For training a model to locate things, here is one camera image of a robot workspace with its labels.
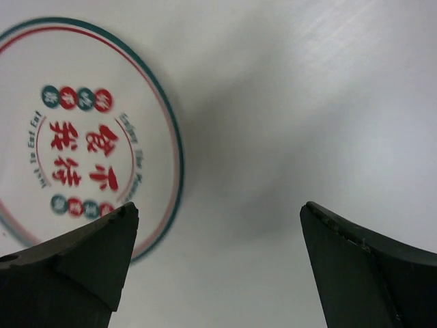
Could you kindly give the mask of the white plate teal red rim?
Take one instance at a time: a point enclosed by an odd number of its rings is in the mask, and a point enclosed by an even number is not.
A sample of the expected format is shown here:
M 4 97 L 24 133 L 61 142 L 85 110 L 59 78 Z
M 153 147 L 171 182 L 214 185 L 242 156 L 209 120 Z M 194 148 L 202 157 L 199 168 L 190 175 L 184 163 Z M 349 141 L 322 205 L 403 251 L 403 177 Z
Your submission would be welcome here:
M 133 202 L 137 262 L 170 230 L 183 184 L 171 103 L 124 41 L 62 17 L 1 33 L 1 225 L 22 246 Z

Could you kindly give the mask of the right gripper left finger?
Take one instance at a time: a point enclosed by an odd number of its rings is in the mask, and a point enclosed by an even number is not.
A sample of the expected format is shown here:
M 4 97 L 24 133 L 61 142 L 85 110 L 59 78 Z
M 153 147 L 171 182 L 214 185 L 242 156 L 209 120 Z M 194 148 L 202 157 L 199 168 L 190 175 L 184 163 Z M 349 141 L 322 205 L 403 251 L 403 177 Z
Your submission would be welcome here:
M 139 224 L 129 202 L 31 248 L 1 257 L 2 327 L 108 327 Z

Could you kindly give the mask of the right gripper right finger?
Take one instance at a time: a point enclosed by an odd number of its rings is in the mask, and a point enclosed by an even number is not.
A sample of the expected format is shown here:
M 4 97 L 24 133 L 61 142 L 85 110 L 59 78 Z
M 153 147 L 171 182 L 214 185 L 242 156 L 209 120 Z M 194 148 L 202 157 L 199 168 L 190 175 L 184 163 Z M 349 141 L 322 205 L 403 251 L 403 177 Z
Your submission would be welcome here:
M 435 327 L 436 254 L 307 202 L 300 222 L 328 327 Z

